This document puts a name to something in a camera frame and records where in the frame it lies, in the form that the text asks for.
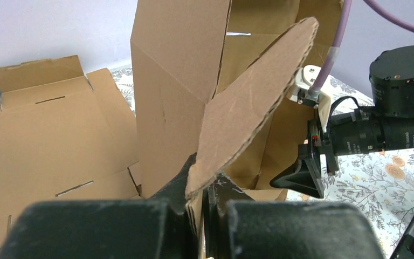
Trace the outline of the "cardboard box sheet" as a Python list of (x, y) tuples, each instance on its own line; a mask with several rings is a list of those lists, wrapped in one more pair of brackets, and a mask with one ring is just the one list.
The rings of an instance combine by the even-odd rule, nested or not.
[(259, 158), (296, 158), (307, 121), (297, 75), (340, 48), (349, 1), (138, 1), (130, 49), (142, 190), (150, 197), (188, 157), (185, 209), (199, 233), (201, 193), (258, 144)]

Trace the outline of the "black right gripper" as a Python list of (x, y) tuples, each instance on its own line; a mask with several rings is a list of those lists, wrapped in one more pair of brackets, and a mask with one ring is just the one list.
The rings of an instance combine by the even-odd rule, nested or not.
[(326, 129), (319, 118), (308, 122), (307, 144), (298, 146), (295, 162), (270, 181), (274, 188), (290, 189), (323, 199), (320, 155), (330, 175), (339, 170), (337, 158), (414, 148), (414, 118), (377, 116), (356, 109), (332, 116)]

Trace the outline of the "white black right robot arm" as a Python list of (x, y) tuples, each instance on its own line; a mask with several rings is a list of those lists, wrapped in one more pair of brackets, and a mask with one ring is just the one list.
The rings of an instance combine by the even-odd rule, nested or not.
[(272, 187), (321, 199), (322, 155), (327, 173), (335, 175), (340, 156), (414, 148), (414, 45), (382, 52), (370, 64), (369, 81), (374, 104), (334, 114), (338, 99), (326, 122), (320, 115), (308, 121), (306, 143), (294, 164), (270, 181)]

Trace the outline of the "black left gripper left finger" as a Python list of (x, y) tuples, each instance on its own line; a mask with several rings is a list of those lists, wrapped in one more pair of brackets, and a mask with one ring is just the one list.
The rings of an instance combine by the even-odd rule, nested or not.
[(196, 258), (185, 209), (188, 157), (148, 199), (67, 200), (28, 206), (11, 228), (0, 258)]

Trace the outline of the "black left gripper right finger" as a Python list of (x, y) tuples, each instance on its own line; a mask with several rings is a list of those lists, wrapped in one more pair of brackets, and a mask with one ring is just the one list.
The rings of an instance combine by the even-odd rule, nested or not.
[(366, 217), (341, 202), (256, 201), (220, 174), (204, 191), (213, 258), (382, 258)]

